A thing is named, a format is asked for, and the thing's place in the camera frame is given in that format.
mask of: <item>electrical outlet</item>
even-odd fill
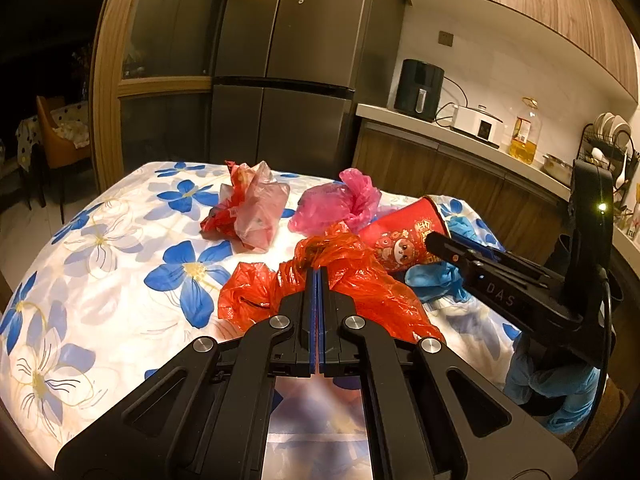
[[[438,33],[438,43],[446,46],[453,46],[453,34],[441,30]]]

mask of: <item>refrigerator door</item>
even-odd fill
[[[262,88],[214,85],[209,161],[255,164]]]
[[[264,77],[278,0],[226,0],[214,76]]]
[[[280,0],[267,77],[354,88],[365,8],[366,0]]]
[[[257,160],[270,168],[337,178],[353,156],[351,101],[264,89]]]

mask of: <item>floral tablecloth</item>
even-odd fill
[[[276,173],[290,185],[272,248],[243,251],[199,231],[223,166],[153,162],[100,195],[55,234],[0,322],[0,398],[53,467],[61,447],[199,335],[241,335],[218,319],[222,285],[240,261],[276,269],[302,236],[287,229],[302,192],[324,178]],[[499,246],[464,202],[433,197],[446,219],[464,218]],[[383,193],[382,206],[415,198]],[[447,344],[498,386],[518,331],[475,299],[427,304]],[[265,479],[369,479],[357,380],[278,378]]]
[[[89,103],[82,101],[56,108],[51,111],[51,117],[58,127],[55,132],[63,139],[73,141],[76,148],[89,145]],[[34,115],[20,121],[15,131],[18,139],[18,163],[27,171],[31,165],[31,148],[34,144],[41,144],[40,123]]]

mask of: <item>glass door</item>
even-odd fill
[[[100,191],[152,160],[204,161],[226,0],[105,0],[90,111]]]

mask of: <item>red bucket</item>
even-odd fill
[[[396,272],[440,260],[424,246],[426,235],[433,231],[450,237],[438,206],[431,198],[423,196],[369,224],[358,236],[376,251],[378,261],[388,272]]]

